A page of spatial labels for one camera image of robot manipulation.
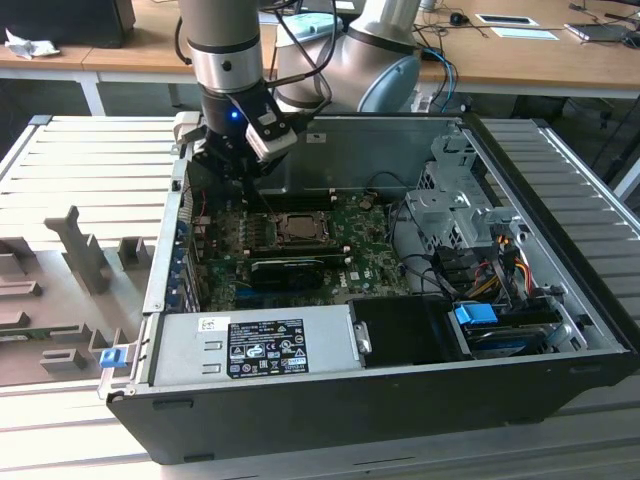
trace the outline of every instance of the motherboard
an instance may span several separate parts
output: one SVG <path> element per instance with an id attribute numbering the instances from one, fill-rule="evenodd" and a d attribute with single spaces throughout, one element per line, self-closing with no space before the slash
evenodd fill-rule
<path id="1" fill-rule="evenodd" d="M 344 304 L 409 294 L 385 207 L 367 195 L 228 201 L 196 218 L 208 311 Z"/>

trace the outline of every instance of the barcode sticker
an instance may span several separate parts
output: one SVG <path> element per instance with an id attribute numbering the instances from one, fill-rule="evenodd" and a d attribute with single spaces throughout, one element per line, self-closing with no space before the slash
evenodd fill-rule
<path id="1" fill-rule="evenodd" d="M 201 317 L 198 319 L 199 332 L 226 332 L 231 317 Z"/>

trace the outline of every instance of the power supply label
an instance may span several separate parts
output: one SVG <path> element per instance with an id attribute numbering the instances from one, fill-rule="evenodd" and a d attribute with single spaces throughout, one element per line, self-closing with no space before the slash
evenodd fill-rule
<path id="1" fill-rule="evenodd" d="M 231 378 L 307 373 L 302 319 L 229 324 L 227 375 Z"/>

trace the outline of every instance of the green circuit board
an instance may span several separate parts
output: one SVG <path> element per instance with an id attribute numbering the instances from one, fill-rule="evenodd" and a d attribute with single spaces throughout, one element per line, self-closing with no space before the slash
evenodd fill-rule
<path id="1" fill-rule="evenodd" d="M 212 213 L 218 229 L 215 255 L 203 255 L 199 265 L 201 286 L 209 311 L 339 305 L 366 296 L 406 295 L 409 287 L 399 259 L 387 242 L 387 218 L 381 205 L 362 206 L 363 196 L 343 196 L 323 216 L 332 240 L 349 245 L 351 262 L 324 270 L 320 288 L 306 291 L 256 293 L 250 284 L 256 261 L 242 244 L 243 221 L 251 219 L 241 208 Z"/>

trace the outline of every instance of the blue clip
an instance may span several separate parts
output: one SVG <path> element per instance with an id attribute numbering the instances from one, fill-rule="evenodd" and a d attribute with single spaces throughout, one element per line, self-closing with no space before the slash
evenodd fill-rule
<path id="1" fill-rule="evenodd" d="M 498 323 L 498 317 L 488 303 L 464 303 L 456 308 L 456 317 L 460 325 Z"/>
<path id="2" fill-rule="evenodd" d="M 100 355 L 102 368 L 124 368 L 127 366 L 128 347 L 107 348 Z"/>
<path id="3" fill-rule="evenodd" d="M 182 237 L 186 235 L 188 231 L 189 231 L 189 227 L 185 222 L 183 222 L 182 220 L 178 220 L 176 222 L 176 236 Z"/>

